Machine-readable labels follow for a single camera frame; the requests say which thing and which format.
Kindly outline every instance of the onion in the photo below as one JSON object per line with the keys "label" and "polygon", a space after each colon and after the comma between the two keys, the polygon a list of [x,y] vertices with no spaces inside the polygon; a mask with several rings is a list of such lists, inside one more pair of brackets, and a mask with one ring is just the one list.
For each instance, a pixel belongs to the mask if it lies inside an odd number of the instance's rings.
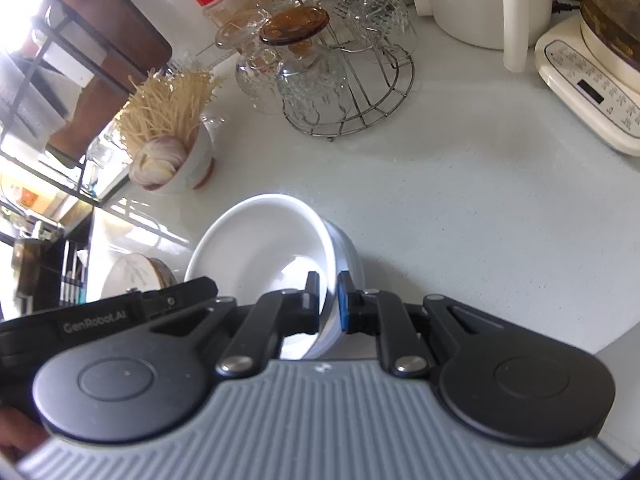
{"label": "onion", "polygon": [[129,178],[144,189],[153,191],[169,182],[186,159],[187,150],[180,139],[155,137],[136,153],[129,168]]}

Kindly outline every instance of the glass pot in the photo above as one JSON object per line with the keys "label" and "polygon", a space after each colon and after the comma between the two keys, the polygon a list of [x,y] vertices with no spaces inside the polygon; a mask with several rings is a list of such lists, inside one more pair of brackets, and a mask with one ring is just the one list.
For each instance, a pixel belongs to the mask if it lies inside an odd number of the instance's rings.
{"label": "glass pot", "polygon": [[616,78],[640,91],[640,0],[581,0],[580,12],[582,34],[593,55]]}
{"label": "glass pot", "polygon": [[297,7],[271,18],[260,32],[266,44],[283,47],[276,84],[294,124],[338,123],[353,105],[342,60],[318,40],[328,23],[324,9]]}

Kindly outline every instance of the metal screw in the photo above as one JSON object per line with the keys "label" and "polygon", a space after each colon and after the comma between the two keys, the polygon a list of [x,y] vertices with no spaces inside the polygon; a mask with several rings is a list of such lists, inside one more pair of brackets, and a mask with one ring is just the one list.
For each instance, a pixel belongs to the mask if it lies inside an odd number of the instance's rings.
{"label": "metal screw", "polygon": [[410,374],[412,372],[424,370],[427,367],[427,361],[417,355],[405,355],[399,357],[394,366],[399,372]]}
{"label": "metal screw", "polygon": [[232,355],[220,363],[220,369],[227,373],[245,372],[254,365],[254,360],[246,355]]}

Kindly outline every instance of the white bowl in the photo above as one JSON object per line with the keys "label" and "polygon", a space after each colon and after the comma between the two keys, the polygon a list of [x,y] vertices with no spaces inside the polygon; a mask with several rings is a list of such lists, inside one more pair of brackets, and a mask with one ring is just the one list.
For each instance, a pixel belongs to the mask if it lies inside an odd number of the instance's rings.
{"label": "white bowl", "polygon": [[211,137],[204,125],[200,124],[196,141],[193,143],[184,164],[178,168],[169,182],[152,190],[151,193],[175,195],[190,189],[198,189],[204,186],[211,176],[214,163]]}
{"label": "white bowl", "polygon": [[303,288],[310,270],[320,275],[321,332],[287,337],[280,357],[317,358],[342,335],[338,272],[349,270],[358,288],[364,287],[364,273],[346,235],[304,202],[265,194],[233,206],[202,237],[185,280],[208,276],[220,294],[254,304],[270,290]]}

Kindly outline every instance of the black circular housing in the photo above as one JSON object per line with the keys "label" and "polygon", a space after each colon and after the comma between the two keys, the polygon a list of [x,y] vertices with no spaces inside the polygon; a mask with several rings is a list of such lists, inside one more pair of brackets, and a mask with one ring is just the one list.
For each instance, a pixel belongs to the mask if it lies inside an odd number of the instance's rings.
{"label": "black circular housing", "polygon": [[445,405],[487,436],[522,446],[558,446],[594,434],[615,386],[594,356],[506,326],[469,335],[439,380]]}
{"label": "black circular housing", "polygon": [[143,325],[62,352],[34,380],[41,417],[72,439],[104,444],[180,424],[209,392],[209,376],[185,339]]}

